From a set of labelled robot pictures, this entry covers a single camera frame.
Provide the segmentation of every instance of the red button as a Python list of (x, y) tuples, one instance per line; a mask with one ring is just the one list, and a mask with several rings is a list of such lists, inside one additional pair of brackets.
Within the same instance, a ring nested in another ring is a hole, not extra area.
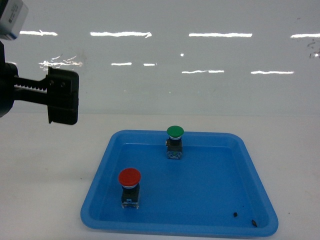
[(118, 180), (124, 187), (133, 187), (139, 183), (141, 173), (135, 168), (126, 168), (119, 174)]

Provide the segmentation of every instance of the white wall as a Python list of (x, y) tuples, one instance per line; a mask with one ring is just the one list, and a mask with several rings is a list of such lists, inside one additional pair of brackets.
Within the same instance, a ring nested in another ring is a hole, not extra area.
[[(45, 61), (72, 64), (61, 68), (80, 76), (80, 113), (320, 115), (320, 37), (291, 38), (320, 33), (319, 0), (24, 2), (29, 13), (22, 30), (57, 36), (4, 40), (6, 61), (17, 64), (21, 77), (37, 80), (47, 73)], [(182, 73), (198, 70), (206, 72)], [(16, 101), (12, 111), (46, 107)]]

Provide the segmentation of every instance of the dark speck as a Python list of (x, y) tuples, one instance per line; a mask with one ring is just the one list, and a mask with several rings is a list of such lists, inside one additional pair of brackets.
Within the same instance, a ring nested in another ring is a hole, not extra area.
[(258, 227), (258, 225), (257, 225), (257, 223), (256, 223), (255, 220), (252, 220), (251, 222), (252, 222), (252, 225), (253, 225), (253, 226)]

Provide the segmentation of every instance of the blue tray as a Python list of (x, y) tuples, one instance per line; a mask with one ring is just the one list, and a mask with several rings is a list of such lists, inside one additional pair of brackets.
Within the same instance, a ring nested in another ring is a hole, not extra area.
[[(239, 137), (185, 132), (180, 160), (167, 158), (167, 138), (165, 131), (150, 130), (112, 136), (81, 209), (86, 226), (223, 238), (266, 237), (277, 231), (277, 215)], [(125, 168), (141, 172), (139, 209), (121, 206), (118, 175)]]

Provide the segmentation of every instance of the green button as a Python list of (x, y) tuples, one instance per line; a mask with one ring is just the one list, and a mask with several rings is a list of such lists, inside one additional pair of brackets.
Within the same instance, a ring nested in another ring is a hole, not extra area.
[(172, 138), (179, 138), (184, 134), (184, 129), (180, 126), (171, 126), (169, 127), (166, 132), (169, 134)]

